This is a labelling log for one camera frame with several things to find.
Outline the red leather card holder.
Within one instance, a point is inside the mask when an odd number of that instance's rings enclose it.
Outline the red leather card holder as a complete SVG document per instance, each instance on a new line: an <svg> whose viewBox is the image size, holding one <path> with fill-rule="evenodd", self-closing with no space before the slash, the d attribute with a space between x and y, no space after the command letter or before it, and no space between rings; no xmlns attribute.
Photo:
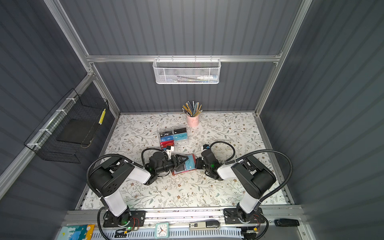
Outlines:
<svg viewBox="0 0 384 240"><path fill-rule="evenodd" d="M190 171L194 171L197 169L196 167L196 157L194 154L187 155L188 160L186 160L181 166L177 167L172 175L175 176L177 174L182 174Z"/></svg>

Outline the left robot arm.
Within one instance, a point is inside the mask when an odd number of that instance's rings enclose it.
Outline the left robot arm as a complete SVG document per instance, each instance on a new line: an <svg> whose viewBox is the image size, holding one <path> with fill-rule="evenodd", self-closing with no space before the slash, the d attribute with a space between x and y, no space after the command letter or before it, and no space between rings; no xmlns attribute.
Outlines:
<svg viewBox="0 0 384 240"><path fill-rule="evenodd" d="M160 149L153 150L155 153L147 164L140 165L120 154L107 154L99 157L87 170L87 185L103 203L108 220L117 221L120 227L135 220L119 191L127 179L149 186L162 174L176 170L189 160L188 156L172 156Z"/></svg>

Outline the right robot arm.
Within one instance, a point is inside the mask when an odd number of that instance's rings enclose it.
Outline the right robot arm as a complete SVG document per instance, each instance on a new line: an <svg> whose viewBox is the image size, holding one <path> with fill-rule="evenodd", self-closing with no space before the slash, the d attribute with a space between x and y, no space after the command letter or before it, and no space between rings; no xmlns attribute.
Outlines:
<svg viewBox="0 0 384 240"><path fill-rule="evenodd" d="M272 152L273 150L269 149L257 150L234 161L220 164L212 150L207 149L202 152L202 157L197 158L196 168L205 170L205 174L214 180L237 178L240 181L246 192L237 204L237 216L241 222L247 223L260 204L282 188L278 186L265 195L277 179L268 167L254 157L255 154Z"/></svg>

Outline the clear acrylic card organizer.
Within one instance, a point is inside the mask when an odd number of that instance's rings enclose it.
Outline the clear acrylic card organizer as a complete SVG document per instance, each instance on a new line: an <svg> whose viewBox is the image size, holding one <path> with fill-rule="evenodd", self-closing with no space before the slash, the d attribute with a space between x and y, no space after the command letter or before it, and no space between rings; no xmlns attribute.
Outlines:
<svg viewBox="0 0 384 240"><path fill-rule="evenodd" d="M188 129L186 126L164 128L158 131L160 147L183 147L189 144Z"/></svg>

